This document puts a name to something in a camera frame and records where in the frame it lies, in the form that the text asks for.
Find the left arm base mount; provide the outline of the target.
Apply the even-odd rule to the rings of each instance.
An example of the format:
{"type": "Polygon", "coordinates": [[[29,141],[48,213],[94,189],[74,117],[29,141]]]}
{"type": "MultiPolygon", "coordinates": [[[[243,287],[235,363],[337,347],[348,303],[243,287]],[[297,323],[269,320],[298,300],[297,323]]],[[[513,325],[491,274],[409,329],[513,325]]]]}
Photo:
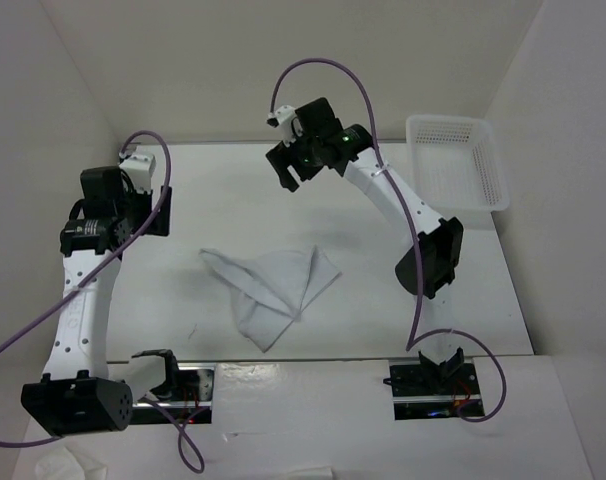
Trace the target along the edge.
{"type": "Polygon", "coordinates": [[[166,382],[163,361],[132,359],[128,364],[110,364],[110,379],[124,381],[132,388],[134,395],[141,394],[143,399],[133,403],[131,425],[167,424],[168,420],[153,406],[144,402],[153,400],[178,421],[186,420],[196,414],[190,424],[210,424],[215,384],[215,363],[179,362],[175,383],[164,386],[161,394],[153,393],[166,382]]]}

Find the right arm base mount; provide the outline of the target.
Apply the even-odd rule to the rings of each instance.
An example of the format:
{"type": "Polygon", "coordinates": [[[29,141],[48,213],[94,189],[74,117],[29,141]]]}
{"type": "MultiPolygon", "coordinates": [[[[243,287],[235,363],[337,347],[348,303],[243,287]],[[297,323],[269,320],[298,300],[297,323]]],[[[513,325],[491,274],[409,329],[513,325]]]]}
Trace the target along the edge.
{"type": "Polygon", "coordinates": [[[418,362],[391,363],[382,383],[390,388],[397,421],[433,420],[485,415],[476,369],[471,361],[439,386],[430,386],[418,362]]]}

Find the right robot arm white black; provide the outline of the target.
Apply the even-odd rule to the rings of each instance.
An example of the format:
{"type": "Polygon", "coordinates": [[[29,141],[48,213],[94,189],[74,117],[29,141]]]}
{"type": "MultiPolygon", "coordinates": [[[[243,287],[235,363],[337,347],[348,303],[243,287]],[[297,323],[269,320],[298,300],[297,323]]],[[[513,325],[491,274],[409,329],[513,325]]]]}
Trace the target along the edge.
{"type": "Polygon", "coordinates": [[[266,123],[281,136],[266,158],[282,188],[295,192],[323,169],[332,170],[389,222],[403,250],[395,276],[418,308],[451,285],[462,248],[461,221],[429,207],[384,160],[372,133],[359,124],[343,126],[324,97],[299,108],[274,109],[266,123]]]}

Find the white skirt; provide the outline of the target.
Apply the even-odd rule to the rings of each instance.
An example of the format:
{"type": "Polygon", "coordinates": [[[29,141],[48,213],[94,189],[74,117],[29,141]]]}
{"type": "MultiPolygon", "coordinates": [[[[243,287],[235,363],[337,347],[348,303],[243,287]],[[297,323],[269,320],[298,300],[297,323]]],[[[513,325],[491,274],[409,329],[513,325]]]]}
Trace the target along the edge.
{"type": "Polygon", "coordinates": [[[216,249],[202,249],[199,257],[229,287],[237,330],[263,353],[342,275],[316,245],[249,260],[216,249]]]}

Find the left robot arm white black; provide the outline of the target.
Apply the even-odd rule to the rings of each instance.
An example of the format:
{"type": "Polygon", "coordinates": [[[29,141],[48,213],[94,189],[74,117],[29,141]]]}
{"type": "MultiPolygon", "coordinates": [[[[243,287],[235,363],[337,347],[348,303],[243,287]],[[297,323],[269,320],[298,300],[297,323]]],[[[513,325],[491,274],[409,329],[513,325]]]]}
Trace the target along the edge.
{"type": "Polygon", "coordinates": [[[181,390],[182,375],[168,349],[135,354],[119,378],[107,364],[107,327],[121,269],[121,248],[137,230],[169,233],[171,189],[161,190],[155,219],[154,168],[143,160],[83,171],[82,198],[60,233],[64,296],[54,345],[41,379],[22,388],[21,404],[51,436],[122,431],[135,403],[151,393],[167,400],[181,390]]]}

